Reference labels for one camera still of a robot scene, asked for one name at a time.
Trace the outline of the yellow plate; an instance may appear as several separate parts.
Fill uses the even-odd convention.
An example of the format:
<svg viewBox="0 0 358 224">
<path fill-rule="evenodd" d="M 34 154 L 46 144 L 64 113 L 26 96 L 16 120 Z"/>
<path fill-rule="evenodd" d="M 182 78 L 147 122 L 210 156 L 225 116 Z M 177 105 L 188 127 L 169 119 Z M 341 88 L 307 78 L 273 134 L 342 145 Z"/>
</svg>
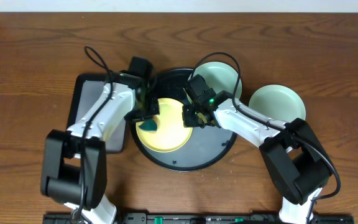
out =
<svg viewBox="0 0 358 224">
<path fill-rule="evenodd" d="M 144 131 L 138 122 L 135 125 L 137 137 L 147 148 L 155 152 L 172 152 L 182 147 L 190 138 L 193 128 L 183 124 L 183 103 L 171 98 L 159 98 L 160 114 L 154 116 L 156 131 Z"/>
</svg>

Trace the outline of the light green plate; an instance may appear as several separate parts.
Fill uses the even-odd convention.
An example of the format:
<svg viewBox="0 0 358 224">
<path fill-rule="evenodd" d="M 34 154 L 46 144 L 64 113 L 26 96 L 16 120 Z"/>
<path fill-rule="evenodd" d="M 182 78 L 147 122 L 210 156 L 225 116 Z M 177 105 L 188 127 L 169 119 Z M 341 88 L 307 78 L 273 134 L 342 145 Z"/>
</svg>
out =
<svg viewBox="0 0 358 224">
<path fill-rule="evenodd" d="M 249 108 L 269 118 L 291 122 L 296 118 L 305 120 L 303 100 L 292 89 L 282 85 L 259 88 L 249 100 Z"/>
<path fill-rule="evenodd" d="M 216 94 L 221 91 L 233 93 L 238 73 L 228 64 L 207 62 L 196 68 L 194 75 L 201 75 Z"/>
</svg>

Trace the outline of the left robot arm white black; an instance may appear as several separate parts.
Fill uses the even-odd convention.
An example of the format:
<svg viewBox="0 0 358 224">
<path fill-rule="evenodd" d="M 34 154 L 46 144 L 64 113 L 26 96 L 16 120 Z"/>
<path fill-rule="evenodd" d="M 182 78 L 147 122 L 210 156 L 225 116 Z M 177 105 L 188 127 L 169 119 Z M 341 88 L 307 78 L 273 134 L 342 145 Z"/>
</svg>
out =
<svg viewBox="0 0 358 224">
<path fill-rule="evenodd" d="M 91 108 L 65 131 L 45 139 L 40 190 L 71 208 L 64 223 L 113 223 L 116 207 L 104 192 L 106 146 L 124 119 L 145 121 L 159 113 L 143 84 L 109 82 Z"/>
</svg>

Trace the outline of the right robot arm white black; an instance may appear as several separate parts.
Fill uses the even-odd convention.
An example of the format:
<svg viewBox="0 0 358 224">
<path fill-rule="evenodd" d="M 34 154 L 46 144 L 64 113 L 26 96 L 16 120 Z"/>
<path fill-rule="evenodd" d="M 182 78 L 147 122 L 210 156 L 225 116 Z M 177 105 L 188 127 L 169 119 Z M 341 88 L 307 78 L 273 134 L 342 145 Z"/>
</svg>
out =
<svg viewBox="0 0 358 224">
<path fill-rule="evenodd" d="M 186 127 L 216 126 L 232 131 L 259 148 L 270 178 L 283 197 L 279 218 L 285 223 L 311 223 L 317 200 L 338 173 L 309 124 L 269 118 L 243 105 L 232 94 L 196 95 L 183 106 Z"/>
</svg>

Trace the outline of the green yellow sponge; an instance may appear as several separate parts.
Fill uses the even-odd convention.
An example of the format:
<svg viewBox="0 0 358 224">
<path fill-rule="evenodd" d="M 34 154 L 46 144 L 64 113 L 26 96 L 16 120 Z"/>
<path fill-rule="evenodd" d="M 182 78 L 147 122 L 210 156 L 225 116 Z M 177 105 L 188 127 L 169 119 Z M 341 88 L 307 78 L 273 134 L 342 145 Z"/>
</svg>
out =
<svg viewBox="0 0 358 224">
<path fill-rule="evenodd" d="M 147 132 L 155 132 L 157 130 L 157 122 L 153 119 L 147 119 L 139 125 L 139 129 Z"/>
</svg>

